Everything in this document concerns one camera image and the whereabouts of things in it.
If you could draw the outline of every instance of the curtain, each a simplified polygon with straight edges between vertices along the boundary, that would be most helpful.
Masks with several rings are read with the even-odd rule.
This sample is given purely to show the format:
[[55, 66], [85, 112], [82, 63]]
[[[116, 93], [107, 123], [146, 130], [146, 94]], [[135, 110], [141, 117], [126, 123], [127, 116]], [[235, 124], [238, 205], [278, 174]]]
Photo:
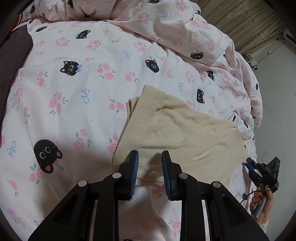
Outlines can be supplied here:
[[287, 28], [263, 0], [191, 0], [202, 17], [227, 34], [238, 52], [254, 53]]

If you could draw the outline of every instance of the metal pivot bolt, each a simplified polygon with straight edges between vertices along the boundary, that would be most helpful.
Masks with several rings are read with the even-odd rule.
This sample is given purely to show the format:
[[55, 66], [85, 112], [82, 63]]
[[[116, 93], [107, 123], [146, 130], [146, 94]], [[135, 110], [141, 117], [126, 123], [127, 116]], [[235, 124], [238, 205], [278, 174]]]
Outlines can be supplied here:
[[80, 187], [84, 187], [86, 184], [87, 184], [87, 182], [84, 181], [84, 180], [82, 180], [82, 181], [80, 181], [80, 182], [78, 183], [78, 186], [80, 186]]
[[188, 177], [188, 174], [182, 172], [182, 173], [180, 173], [179, 177], [182, 178], [182, 179], [186, 179]]
[[121, 174], [119, 172], [113, 173], [112, 175], [113, 178], [120, 178]]
[[213, 186], [214, 186], [215, 188], [220, 188], [220, 187], [222, 186], [222, 184], [221, 184], [220, 182], [214, 182], [214, 183], [213, 183]]

